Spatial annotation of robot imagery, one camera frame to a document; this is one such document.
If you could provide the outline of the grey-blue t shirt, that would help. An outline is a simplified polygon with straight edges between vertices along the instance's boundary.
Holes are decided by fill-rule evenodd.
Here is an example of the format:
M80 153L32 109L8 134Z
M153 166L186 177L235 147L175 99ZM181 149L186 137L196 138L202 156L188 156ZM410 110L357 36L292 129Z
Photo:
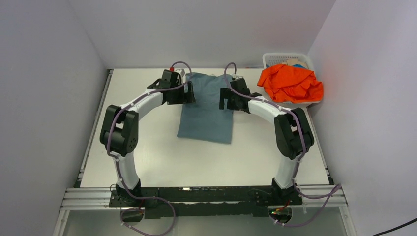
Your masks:
M231 76L202 73L186 75L191 81L195 103L184 104L177 137L230 144L233 134L233 111L219 109L220 89L227 86Z

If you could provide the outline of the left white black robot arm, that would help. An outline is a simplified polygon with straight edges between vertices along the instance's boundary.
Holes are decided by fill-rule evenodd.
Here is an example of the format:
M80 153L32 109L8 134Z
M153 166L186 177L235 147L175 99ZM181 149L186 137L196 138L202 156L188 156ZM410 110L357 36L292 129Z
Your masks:
M137 98L120 106L107 107L99 139L114 162L118 192L123 192L122 200L128 206L136 206L143 198L134 162L140 120L164 104L192 104L195 101L192 81L185 80L184 75L172 69L165 69L162 77Z

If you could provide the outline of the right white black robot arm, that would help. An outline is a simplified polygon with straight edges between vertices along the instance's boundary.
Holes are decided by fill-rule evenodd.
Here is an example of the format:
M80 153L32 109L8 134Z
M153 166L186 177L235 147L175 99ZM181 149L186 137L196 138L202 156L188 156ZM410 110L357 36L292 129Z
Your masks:
M271 190L271 198L283 204L296 185L296 176L304 156L314 145L314 135L302 108L288 109L255 92L251 93L244 78L234 79L220 89L219 109L243 111L256 115L274 126L276 145L282 160Z

